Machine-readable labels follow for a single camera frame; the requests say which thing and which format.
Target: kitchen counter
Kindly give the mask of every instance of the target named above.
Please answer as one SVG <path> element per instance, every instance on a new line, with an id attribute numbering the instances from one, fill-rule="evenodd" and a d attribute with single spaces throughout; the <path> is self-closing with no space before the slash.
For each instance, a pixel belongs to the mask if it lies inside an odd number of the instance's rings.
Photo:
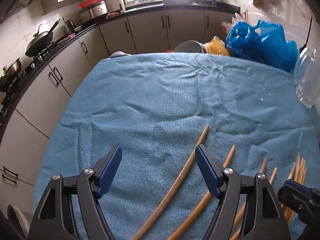
<path id="1" fill-rule="evenodd" d="M 12 96 L 10 100 L 10 104 L 5 107 L 4 112 L 0 114 L 0 142 L 2 140 L 5 128 L 7 126 L 7 123 L 12 115 L 12 112 L 16 108 L 17 104 L 19 103 L 20 99 L 22 98 L 23 94 L 27 91 L 30 84 L 34 81 L 34 79 L 41 73 L 41 71 L 60 53 L 62 52 L 67 46 L 69 46 L 71 43 L 76 41 L 79 37 L 87 33 L 88 31 L 92 30 L 93 28 L 109 22 L 114 21 L 119 18 L 140 14 L 140 13 L 146 13 L 150 11 L 161 11 L 161 10 L 170 10 L 170 9 L 205 9 L 205 10 L 213 10 L 213 11 L 220 11 L 220 12 L 227 12 L 227 13 L 239 13 L 240 8 L 217 2 L 214 5 L 163 5 L 163 4 L 153 4 L 153 5 L 145 5 L 145 6 L 139 6 L 137 8 L 129 9 L 124 14 L 120 14 L 119 16 L 112 17 L 109 19 L 105 19 L 105 16 L 97 17 L 83 25 L 83 29 L 76 33 L 76 35 L 65 42 L 64 44 L 54 48 L 54 50 L 51 52 L 51 54 L 46 57 L 41 64 L 39 64 L 36 69 L 32 70 L 28 73 L 28 77 L 19 84 L 19 87 L 15 94 Z"/>

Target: rice cooker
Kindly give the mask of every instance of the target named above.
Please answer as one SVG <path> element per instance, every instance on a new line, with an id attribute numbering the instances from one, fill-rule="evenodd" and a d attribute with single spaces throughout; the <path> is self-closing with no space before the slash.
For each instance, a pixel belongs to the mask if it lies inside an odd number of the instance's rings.
<path id="1" fill-rule="evenodd" d="M 89 5 L 79 11 L 79 17 L 82 23 L 92 20 L 100 15 L 107 14 L 107 7 L 104 1 Z"/>

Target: red lid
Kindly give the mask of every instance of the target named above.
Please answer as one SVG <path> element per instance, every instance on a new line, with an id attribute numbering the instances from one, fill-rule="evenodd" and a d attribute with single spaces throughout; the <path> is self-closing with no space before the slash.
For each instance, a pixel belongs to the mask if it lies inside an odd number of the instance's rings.
<path id="1" fill-rule="evenodd" d="M 102 0 L 87 0 L 87 1 L 85 1 L 83 3 L 80 3 L 79 6 L 81 7 L 81 9 L 83 9 L 83 8 L 86 8 L 89 5 L 92 5 L 94 3 L 101 2 L 101 1 Z"/>

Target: blue towel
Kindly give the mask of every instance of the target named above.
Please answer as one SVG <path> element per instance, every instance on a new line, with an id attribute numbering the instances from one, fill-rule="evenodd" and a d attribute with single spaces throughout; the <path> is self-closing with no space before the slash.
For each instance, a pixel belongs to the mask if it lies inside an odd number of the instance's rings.
<path id="1" fill-rule="evenodd" d="M 277 192 L 300 152 L 308 167 L 305 184 L 320 187 L 320 119 L 299 102 L 291 74 L 224 56 L 143 54 L 102 60 L 81 83 L 46 150 L 35 204 L 52 175 L 77 175 L 118 143 L 123 158 L 100 205 L 115 238 L 130 239 L 177 178 L 206 124 L 204 145 L 222 163 L 237 146 L 230 166 L 239 174 L 254 176 L 267 157 L 267 176 L 278 167 Z M 169 237 L 206 192 L 194 163 L 143 239 Z M 217 203 L 212 198 L 181 239 L 202 239 Z M 86 238 L 77 203 L 75 216 Z M 295 215 L 292 239 L 303 228 Z"/>

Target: black cable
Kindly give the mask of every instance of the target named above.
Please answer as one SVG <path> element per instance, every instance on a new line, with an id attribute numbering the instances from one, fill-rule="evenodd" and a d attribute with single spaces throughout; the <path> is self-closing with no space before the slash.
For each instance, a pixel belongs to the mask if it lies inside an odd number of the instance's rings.
<path id="1" fill-rule="evenodd" d="M 309 41 L 309 36 L 310 36 L 310 31 L 311 31 L 311 25 L 312 25 L 312 17 L 310 19 L 310 26 L 309 26 L 307 40 L 306 40 L 306 43 L 299 49 L 300 53 L 307 47 L 307 44 L 308 44 L 308 41 Z"/>

